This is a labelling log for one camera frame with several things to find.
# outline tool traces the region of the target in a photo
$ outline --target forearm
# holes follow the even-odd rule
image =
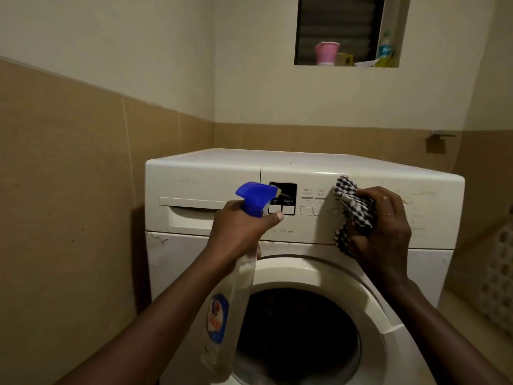
[[[199,309],[226,275],[202,253],[110,343],[58,385],[153,385],[173,357]]]
[[[417,343],[437,383],[511,385],[413,282],[386,289],[385,297]]]

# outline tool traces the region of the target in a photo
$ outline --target blue spray nozzle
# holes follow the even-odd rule
[[[261,218],[269,202],[278,197],[280,190],[273,185],[247,182],[235,192],[244,199],[242,210],[250,216]]]

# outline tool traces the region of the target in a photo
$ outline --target pink cup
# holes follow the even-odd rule
[[[340,44],[334,41],[323,41],[316,45],[317,65],[334,66]]]

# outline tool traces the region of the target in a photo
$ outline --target person's left hand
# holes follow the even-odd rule
[[[254,218],[241,209],[243,201],[228,201],[215,213],[205,252],[221,267],[232,270],[235,262],[258,245],[267,230],[283,220],[283,213]]]

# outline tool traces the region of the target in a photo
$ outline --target washing machine door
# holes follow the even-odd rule
[[[389,382],[387,371],[399,369],[390,364],[394,327],[364,285],[304,258],[265,258],[256,268],[227,384]]]

